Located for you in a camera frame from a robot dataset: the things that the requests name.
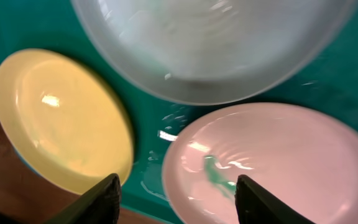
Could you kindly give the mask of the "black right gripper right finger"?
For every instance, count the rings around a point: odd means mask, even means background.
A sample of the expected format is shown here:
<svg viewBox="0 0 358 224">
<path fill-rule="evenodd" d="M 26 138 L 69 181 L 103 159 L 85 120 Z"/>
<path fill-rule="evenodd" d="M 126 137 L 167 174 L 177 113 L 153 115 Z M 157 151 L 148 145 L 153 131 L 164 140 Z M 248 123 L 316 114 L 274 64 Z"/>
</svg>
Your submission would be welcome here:
<svg viewBox="0 0 358 224">
<path fill-rule="evenodd" d="M 237 178 L 235 204 L 240 224 L 314 224 L 248 175 Z"/>
</svg>

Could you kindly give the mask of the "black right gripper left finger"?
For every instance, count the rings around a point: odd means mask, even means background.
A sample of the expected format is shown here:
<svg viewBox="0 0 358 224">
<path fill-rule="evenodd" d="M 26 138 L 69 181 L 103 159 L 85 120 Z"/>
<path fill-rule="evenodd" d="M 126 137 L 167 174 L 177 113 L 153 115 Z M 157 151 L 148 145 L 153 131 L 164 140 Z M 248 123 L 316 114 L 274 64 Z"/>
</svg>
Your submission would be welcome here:
<svg viewBox="0 0 358 224">
<path fill-rule="evenodd" d="M 110 174 L 45 223 L 117 224 L 121 195 L 119 176 Z"/>
</svg>

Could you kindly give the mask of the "yellow plate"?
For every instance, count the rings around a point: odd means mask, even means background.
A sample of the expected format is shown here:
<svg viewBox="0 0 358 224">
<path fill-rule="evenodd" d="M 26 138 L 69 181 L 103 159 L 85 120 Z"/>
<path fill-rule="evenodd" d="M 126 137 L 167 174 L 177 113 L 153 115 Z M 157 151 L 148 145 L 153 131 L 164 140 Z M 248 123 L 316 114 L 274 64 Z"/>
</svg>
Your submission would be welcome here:
<svg viewBox="0 0 358 224">
<path fill-rule="evenodd" d="M 24 49 L 3 60 L 0 123 L 34 172 L 71 193 L 131 174 L 134 132 L 124 105 L 97 73 L 62 54 Z"/>
</svg>

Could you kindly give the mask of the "light blue plate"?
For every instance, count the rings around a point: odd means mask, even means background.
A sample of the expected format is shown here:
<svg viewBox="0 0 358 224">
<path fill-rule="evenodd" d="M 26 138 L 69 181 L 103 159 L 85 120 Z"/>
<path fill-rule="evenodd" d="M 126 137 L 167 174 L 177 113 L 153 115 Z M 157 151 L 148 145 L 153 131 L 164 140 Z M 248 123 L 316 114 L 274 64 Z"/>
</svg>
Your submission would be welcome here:
<svg viewBox="0 0 358 224">
<path fill-rule="evenodd" d="M 187 105 L 258 95 L 310 63 L 358 1 L 72 2 L 102 58 L 141 90 Z"/>
</svg>

